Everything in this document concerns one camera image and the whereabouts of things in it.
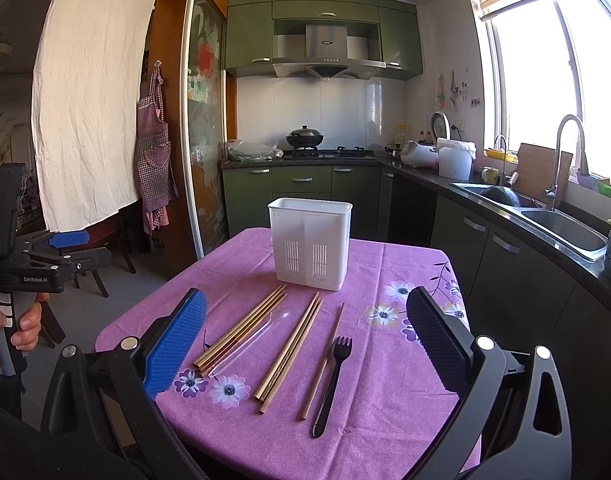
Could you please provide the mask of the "person's left hand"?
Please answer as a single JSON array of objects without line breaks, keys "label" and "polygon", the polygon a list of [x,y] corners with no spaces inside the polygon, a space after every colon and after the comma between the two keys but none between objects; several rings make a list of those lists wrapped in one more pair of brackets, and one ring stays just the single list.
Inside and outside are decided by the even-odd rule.
[{"label": "person's left hand", "polygon": [[[42,304],[49,299],[50,295],[47,292],[40,292],[36,295],[32,307],[20,318],[19,330],[12,336],[12,344],[17,350],[31,351],[36,348],[41,329]],[[0,312],[0,328],[4,325],[5,316]]]}]

